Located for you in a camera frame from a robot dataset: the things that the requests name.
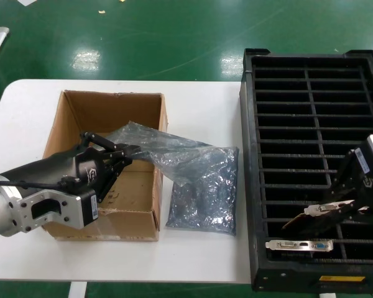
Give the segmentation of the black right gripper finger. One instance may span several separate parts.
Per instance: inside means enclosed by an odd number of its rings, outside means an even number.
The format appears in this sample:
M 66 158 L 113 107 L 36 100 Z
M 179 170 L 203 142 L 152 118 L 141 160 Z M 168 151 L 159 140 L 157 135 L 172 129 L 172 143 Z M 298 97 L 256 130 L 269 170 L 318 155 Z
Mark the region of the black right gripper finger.
M 336 176 L 328 190 L 329 201 L 340 201 L 350 190 L 351 166 L 354 158 L 354 151 L 349 150 L 343 158 Z
M 366 212 L 368 210 L 368 206 L 362 207 L 355 204 L 346 204 L 338 209 L 338 215 L 341 216 L 341 220 L 367 222 L 368 216 L 366 215 Z

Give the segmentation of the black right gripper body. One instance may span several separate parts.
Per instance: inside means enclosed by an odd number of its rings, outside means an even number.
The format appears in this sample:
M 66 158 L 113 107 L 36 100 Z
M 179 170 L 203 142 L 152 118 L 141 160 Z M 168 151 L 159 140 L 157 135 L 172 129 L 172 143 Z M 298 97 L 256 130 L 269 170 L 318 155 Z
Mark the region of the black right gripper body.
M 365 216 L 373 217 L 373 155 L 348 155 L 344 177 L 346 189 L 356 196 L 354 208 L 367 207 Z

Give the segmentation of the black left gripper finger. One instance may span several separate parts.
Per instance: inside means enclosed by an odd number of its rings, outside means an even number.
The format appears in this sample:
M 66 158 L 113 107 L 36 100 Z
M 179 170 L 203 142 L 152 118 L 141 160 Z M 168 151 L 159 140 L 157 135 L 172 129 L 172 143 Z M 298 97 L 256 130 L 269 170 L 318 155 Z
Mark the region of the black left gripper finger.
M 95 144 L 103 149 L 99 152 L 108 158 L 131 158 L 134 154 L 140 153 L 140 146 L 114 143 L 92 132 L 83 132 L 80 137 L 83 146 L 88 147 L 90 143 Z
M 98 175 L 96 183 L 97 201 L 102 203 L 110 189 L 114 186 L 123 169 L 132 164 L 132 159 L 128 157 L 108 160 L 104 163 L 103 171 Z

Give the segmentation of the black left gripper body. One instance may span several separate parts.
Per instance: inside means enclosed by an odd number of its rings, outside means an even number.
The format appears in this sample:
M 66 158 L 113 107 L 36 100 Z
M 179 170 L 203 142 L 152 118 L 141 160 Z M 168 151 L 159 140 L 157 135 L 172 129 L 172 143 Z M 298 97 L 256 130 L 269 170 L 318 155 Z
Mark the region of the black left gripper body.
M 81 195 L 88 191 L 96 194 L 98 175 L 108 158 L 93 147 L 77 146 L 71 150 L 0 174 L 5 180 L 0 186 L 14 186 L 22 190 L 49 189 L 65 194 Z

